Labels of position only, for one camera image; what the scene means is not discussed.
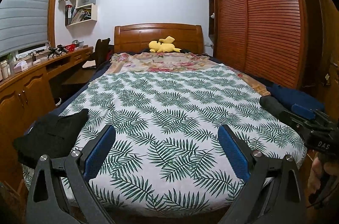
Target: wooden desk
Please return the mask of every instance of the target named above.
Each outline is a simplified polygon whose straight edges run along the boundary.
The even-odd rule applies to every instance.
[[[12,146],[39,117],[55,109],[49,80],[87,60],[93,47],[44,60],[0,82],[0,181],[17,189],[21,164]]]

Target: blue gripper pad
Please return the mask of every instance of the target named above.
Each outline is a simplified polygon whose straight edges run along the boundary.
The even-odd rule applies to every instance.
[[[250,179],[249,163],[224,126],[218,130],[218,140],[235,175],[246,183]]]
[[[305,108],[298,104],[292,105],[291,111],[308,120],[314,120],[316,117],[316,114],[314,114],[312,110],[309,110],[308,108]]]
[[[97,137],[99,137],[101,133],[104,133],[104,134],[101,136],[100,140],[97,142],[96,146],[92,149],[92,152],[89,154],[89,156],[87,157],[85,161],[85,168],[84,168],[83,176],[85,178],[85,181],[87,182],[89,182],[90,179],[97,177],[99,170],[101,169],[101,166],[107,157],[107,154],[110,152],[115,142],[116,134],[115,134],[114,127],[109,126],[106,132],[103,132],[103,130],[100,132],[100,134]]]

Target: gray roller shade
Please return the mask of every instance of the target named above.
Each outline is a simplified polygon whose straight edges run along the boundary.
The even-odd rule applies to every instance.
[[[49,0],[2,0],[0,3],[0,56],[47,43]]]

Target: red plastic basket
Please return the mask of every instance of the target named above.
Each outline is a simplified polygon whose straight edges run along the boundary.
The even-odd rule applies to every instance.
[[[67,49],[69,52],[73,52],[76,46],[77,46],[76,44],[66,45],[66,49]]]

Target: human hand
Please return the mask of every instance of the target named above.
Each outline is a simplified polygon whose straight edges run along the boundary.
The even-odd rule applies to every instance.
[[[324,170],[329,175],[339,176],[339,163],[327,162],[324,164]],[[315,193],[320,189],[320,178],[322,176],[322,164],[318,157],[313,161],[310,177],[308,178],[308,190],[310,193]]]

